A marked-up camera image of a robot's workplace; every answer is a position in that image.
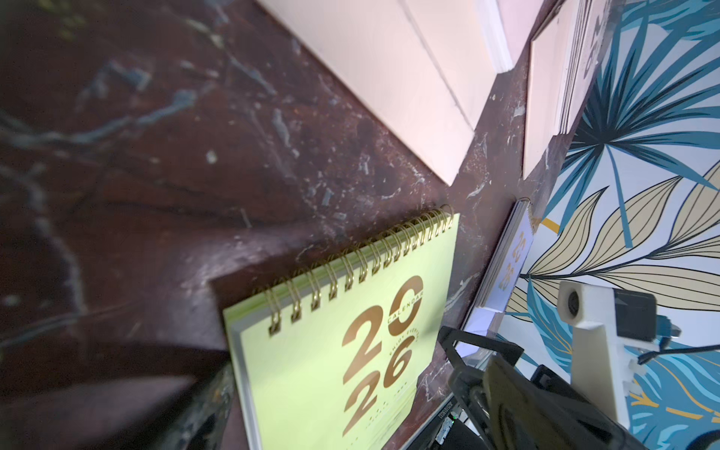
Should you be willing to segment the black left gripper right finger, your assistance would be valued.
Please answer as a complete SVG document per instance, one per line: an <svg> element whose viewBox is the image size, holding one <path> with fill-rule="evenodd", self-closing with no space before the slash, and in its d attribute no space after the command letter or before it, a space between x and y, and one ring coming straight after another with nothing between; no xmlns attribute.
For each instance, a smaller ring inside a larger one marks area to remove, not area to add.
<svg viewBox="0 0 720 450"><path fill-rule="evenodd" d="M493 356L483 385L498 449L643 449L629 431L546 367L531 380Z"/></svg>

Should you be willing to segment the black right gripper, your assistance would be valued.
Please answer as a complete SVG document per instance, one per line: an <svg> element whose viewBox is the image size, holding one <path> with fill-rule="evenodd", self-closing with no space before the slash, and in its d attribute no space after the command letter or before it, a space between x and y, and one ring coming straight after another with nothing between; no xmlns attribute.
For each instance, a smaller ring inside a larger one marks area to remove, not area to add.
<svg viewBox="0 0 720 450"><path fill-rule="evenodd" d="M489 361L493 356L500 356L513 367L523 355L523 348L510 342L474 335L448 326L441 328L438 343L442 346L453 368L448 382L453 397L477 430L477 433L471 435L471 441L465 444L465 447L468 449L498 449L491 437L489 402L486 388L483 385L486 367L477 369L465 363L459 356L457 345L468 343L481 350L489 350L491 351Z"/></svg>

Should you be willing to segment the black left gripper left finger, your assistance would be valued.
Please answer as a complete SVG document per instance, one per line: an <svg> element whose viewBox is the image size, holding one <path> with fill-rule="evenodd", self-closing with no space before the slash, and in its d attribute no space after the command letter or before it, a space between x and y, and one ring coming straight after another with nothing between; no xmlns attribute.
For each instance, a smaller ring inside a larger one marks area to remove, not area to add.
<svg viewBox="0 0 720 450"><path fill-rule="evenodd" d="M140 438L140 448L221 448L234 393L233 367L227 362L155 421Z"/></svg>

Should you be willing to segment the green desk calendar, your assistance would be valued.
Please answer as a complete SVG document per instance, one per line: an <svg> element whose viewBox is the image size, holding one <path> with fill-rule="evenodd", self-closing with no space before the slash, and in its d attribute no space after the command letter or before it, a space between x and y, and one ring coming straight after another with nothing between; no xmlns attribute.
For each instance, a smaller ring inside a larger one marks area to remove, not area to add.
<svg viewBox="0 0 720 450"><path fill-rule="evenodd" d="M250 448L386 444L433 358L458 225L431 210L225 309Z"/></svg>

